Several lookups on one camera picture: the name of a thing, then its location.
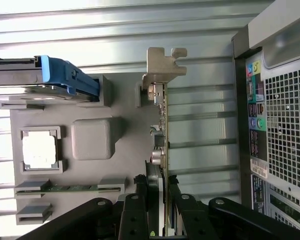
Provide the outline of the grey plastic parts rack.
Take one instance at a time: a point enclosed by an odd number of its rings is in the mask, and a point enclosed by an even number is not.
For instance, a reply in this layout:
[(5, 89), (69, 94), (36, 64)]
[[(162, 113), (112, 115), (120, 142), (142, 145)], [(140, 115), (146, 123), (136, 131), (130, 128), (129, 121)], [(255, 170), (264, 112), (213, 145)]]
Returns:
[[(42, 224), (96, 197), (114, 200), (133, 190), (152, 153), (151, 126), (158, 108), (142, 90), (141, 73), (97, 74), (100, 101), (22, 100), (10, 107), (16, 223)], [(23, 137), (48, 131), (55, 137), (56, 163), (30, 168), (23, 162)], [(98, 185), (121, 191), (17, 195), (48, 186)]]

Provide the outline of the green RAM stick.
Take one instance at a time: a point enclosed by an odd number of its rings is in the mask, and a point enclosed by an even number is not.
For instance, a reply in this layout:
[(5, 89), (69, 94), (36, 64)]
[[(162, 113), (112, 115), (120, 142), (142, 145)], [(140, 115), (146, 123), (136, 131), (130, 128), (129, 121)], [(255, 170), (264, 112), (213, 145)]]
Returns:
[(40, 189), (17, 190), (17, 195), (34, 195), (34, 194), (56, 194), (56, 193), (79, 193), (79, 192), (120, 192), (120, 187), (107, 187), (94, 185), (51, 185), (41, 187)]

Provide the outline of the silver CPU chip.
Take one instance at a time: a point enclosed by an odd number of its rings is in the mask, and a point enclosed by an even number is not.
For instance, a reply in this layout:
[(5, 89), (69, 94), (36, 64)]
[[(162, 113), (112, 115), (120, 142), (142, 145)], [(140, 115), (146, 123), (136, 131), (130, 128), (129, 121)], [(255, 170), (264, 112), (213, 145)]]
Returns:
[(29, 131), (22, 138), (23, 162), (31, 169), (48, 169), (57, 162), (56, 139), (49, 131)]

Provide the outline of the hard disk with blue caddy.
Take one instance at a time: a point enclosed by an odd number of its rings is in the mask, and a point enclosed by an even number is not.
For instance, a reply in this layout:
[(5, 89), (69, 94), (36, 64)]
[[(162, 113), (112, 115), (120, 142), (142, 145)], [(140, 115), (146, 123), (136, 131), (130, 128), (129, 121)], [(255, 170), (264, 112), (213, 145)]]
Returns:
[(100, 88), (99, 79), (60, 58), (0, 58), (0, 97), (99, 102)]

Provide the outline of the grey and black PC case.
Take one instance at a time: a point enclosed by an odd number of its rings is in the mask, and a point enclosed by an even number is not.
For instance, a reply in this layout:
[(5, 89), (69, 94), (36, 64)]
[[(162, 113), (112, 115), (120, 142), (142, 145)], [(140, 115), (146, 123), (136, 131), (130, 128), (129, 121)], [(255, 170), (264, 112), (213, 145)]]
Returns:
[(241, 201), (300, 230), (300, 0), (233, 38)]

